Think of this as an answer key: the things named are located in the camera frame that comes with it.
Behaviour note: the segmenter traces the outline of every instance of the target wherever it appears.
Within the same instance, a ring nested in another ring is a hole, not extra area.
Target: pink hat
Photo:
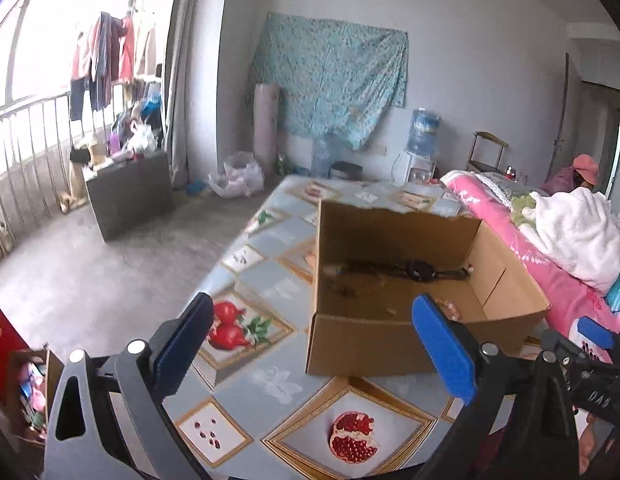
[[[587,183],[593,186],[599,181],[599,165],[589,155],[579,155],[574,159],[572,167],[579,172]]]

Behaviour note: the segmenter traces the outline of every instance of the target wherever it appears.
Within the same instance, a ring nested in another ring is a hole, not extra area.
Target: plastic container
[[[312,141],[312,165],[310,175],[327,178],[330,167],[341,159],[342,145],[334,134],[327,134]]]
[[[121,151],[121,139],[117,132],[112,132],[109,139],[110,155]]]
[[[414,155],[432,158],[437,155],[437,130],[440,117],[434,112],[419,108],[412,113],[410,135],[405,149]]]

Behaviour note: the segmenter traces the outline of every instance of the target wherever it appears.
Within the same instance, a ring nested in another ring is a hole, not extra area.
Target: hanging sheet
[[[362,148],[389,106],[403,107],[408,35],[338,20],[269,13],[248,76],[281,87],[280,128],[328,133]]]

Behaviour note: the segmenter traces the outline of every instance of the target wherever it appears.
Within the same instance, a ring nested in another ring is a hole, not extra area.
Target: pomegranate half
[[[375,419],[365,413],[341,413],[330,431],[330,451],[335,457],[349,464],[369,460],[379,449],[374,428]]]

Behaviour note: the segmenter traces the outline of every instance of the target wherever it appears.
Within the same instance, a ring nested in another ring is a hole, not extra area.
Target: plastic bag
[[[222,198],[250,196],[263,190],[263,170],[254,155],[237,152],[223,162],[225,174],[210,174],[208,183]]]
[[[126,149],[136,153],[152,153],[157,150],[156,138],[149,124],[133,123],[131,130],[134,135],[127,141]]]

